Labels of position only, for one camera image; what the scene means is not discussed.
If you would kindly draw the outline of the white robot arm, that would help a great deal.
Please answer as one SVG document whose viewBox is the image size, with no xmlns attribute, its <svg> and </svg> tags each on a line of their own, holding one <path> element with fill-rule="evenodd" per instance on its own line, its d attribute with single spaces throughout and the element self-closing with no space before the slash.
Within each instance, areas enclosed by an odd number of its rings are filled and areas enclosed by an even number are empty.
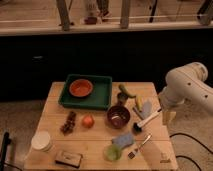
<svg viewBox="0 0 213 171">
<path fill-rule="evenodd" d="M 171 69 L 166 74 L 166 86 L 158 94 L 164 125 L 168 125 L 176 116 L 173 108 L 183 104 L 186 99 L 213 114 L 213 88 L 205 84 L 207 77 L 208 70 L 200 62 Z"/>
</svg>

